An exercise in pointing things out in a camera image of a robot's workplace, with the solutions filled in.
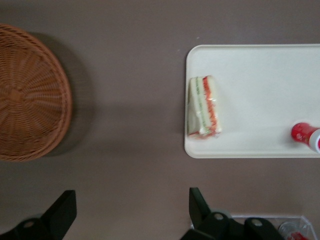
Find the bread slice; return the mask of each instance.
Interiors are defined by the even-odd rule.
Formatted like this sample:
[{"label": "bread slice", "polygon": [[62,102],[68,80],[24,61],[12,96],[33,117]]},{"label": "bread slice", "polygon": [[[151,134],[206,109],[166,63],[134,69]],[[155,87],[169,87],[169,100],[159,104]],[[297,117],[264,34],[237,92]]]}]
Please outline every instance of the bread slice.
[{"label": "bread slice", "polygon": [[189,81],[187,134],[205,139],[221,132],[215,110],[214,78],[194,77]]}]

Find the plastic-wrapped sandwich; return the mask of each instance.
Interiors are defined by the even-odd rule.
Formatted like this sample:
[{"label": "plastic-wrapped sandwich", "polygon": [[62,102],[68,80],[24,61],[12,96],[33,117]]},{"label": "plastic-wrapped sandwich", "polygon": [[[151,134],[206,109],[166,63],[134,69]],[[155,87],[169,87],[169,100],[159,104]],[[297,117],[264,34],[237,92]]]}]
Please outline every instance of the plastic-wrapped sandwich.
[{"label": "plastic-wrapped sandwich", "polygon": [[214,78],[194,77],[189,81],[187,133],[189,136],[206,139],[221,132],[215,109]]}]

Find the red bottle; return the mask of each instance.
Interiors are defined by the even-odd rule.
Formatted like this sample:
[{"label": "red bottle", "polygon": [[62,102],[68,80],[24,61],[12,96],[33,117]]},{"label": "red bottle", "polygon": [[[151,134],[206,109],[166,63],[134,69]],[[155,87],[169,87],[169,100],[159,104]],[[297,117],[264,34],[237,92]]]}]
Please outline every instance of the red bottle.
[{"label": "red bottle", "polygon": [[320,154],[320,127],[300,122],[293,126],[291,136],[296,142],[307,144],[312,150]]}]

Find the wicker basket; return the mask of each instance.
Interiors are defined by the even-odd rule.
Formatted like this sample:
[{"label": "wicker basket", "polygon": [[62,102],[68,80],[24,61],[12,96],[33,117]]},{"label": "wicker basket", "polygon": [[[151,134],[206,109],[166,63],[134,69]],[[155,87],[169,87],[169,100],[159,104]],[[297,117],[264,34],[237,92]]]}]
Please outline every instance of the wicker basket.
[{"label": "wicker basket", "polygon": [[0,160],[49,153],[71,115],[70,86],[57,58],[27,32],[0,24]]}]

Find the gray table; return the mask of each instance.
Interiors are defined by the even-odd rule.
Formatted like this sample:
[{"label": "gray table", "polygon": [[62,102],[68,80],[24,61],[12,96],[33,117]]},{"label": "gray table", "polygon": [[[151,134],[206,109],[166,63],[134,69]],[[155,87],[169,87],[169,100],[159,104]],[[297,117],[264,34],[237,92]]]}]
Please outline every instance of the gray table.
[{"label": "gray table", "polygon": [[305,215],[320,234],[319,159],[193,159],[183,147],[188,51],[319,43],[319,1],[2,0],[0,22],[56,53],[76,109],[50,156],[0,162],[0,231],[75,189],[66,240],[177,240],[197,186],[212,207]]}]

